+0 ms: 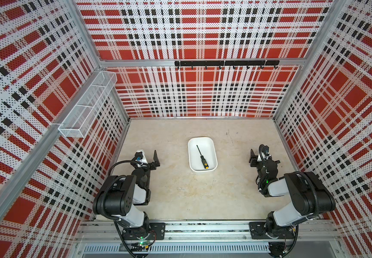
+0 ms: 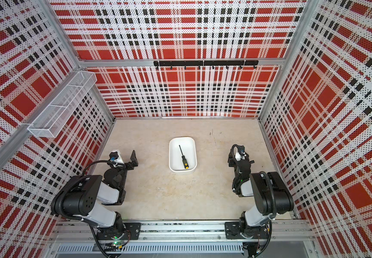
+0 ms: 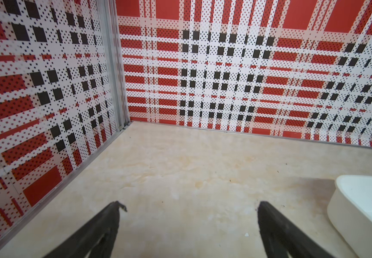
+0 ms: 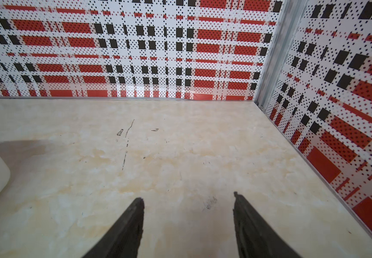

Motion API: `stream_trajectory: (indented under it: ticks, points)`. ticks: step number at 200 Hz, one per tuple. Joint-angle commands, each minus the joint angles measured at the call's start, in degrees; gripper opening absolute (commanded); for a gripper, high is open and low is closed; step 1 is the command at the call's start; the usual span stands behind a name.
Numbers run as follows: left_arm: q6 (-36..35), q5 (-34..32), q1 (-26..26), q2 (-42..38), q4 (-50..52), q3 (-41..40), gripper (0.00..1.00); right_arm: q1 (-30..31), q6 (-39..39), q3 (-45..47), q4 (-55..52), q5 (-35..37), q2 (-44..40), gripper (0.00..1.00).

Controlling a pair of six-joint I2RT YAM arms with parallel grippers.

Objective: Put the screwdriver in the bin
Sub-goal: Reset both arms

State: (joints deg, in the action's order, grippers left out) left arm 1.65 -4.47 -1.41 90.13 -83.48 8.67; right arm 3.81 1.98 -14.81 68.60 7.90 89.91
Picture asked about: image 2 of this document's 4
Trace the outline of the black yellow screwdriver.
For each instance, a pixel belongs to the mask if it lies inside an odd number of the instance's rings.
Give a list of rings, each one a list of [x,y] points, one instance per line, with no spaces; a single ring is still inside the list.
[[[183,151],[182,151],[181,145],[179,145],[179,149],[180,149],[180,152],[181,152],[181,155],[182,155],[182,163],[183,163],[183,166],[184,166],[185,169],[189,169],[189,163],[188,163],[187,158],[186,158],[185,155],[183,154]]]

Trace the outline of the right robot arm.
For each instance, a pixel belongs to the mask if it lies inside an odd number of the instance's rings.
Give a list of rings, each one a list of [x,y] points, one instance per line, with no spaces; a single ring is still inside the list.
[[[228,166],[234,168],[232,191],[239,197],[252,197],[255,204],[237,223],[225,223],[227,239],[268,239],[276,216],[294,209],[293,197],[279,173],[252,173],[253,163],[241,149],[228,155]]]

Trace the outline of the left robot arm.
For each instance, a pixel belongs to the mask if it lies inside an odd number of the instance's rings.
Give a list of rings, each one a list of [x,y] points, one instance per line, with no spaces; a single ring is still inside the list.
[[[52,200],[52,213],[88,224],[95,240],[137,240],[141,224],[123,222],[121,214],[108,207],[123,204],[127,174],[138,165],[135,151],[129,162],[119,150],[112,151],[109,159],[95,161],[83,175],[70,178]]]

